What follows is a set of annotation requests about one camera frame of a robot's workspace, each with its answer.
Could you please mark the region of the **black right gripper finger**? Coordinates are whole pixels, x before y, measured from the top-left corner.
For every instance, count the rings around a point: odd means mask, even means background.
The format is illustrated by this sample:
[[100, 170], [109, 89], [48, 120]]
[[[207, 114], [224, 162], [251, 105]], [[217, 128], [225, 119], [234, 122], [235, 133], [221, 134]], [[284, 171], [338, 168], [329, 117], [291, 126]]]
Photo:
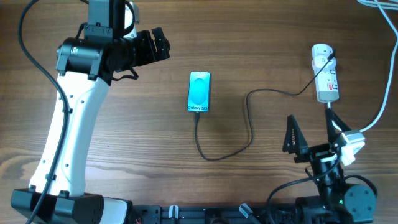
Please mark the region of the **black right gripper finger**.
[[287, 129], [282, 151], [289, 154], [308, 154], [309, 152], [308, 144], [293, 115], [287, 117]]
[[339, 136], [337, 133], [338, 128], [340, 129], [341, 133], [345, 131], [351, 131], [351, 128], [346, 125], [331, 108], [327, 108], [325, 110], [325, 117], [329, 144], [332, 144], [337, 140]]

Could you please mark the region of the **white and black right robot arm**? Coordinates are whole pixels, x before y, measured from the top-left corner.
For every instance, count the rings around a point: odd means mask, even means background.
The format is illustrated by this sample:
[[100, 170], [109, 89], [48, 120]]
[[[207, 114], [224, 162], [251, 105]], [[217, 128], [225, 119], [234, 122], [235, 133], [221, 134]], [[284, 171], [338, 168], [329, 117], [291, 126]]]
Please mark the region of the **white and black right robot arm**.
[[296, 223], [371, 223], [377, 203], [377, 188], [357, 175], [362, 184], [349, 183], [343, 167], [352, 164], [365, 143], [357, 129], [349, 128], [331, 109], [325, 111], [328, 141], [310, 147], [299, 124], [290, 115], [282, 150], [295, 154], [296, 163], [309, 163], [308, 177], [318, 195], [299, 197], [295, 201]]

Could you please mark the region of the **turquoise screen smartphone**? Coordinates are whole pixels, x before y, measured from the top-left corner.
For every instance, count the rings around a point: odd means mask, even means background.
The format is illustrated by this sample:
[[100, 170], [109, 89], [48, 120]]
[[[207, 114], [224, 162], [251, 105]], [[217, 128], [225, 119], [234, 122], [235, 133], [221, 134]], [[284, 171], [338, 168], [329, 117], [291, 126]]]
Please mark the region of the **turquoise screen smartphone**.
[[205, 113], [209, 109], [210, 101], [210, 72], [190, 73], [187, 111]]

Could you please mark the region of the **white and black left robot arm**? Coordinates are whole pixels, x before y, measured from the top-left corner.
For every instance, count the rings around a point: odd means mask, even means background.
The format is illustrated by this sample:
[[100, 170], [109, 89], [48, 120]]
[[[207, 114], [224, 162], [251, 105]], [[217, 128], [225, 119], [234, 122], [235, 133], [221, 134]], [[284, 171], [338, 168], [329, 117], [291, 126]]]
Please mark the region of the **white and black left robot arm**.
[[137, 31], [131, 1], [88, 1], [88, 20], [57, 49], [57, 99], [40, 163], [11, 206], [28, 223], [140, 223], [129, 200], [86, 192], [85, 171], [96, 118], [115, 73], [170, 57], [163, 30]]

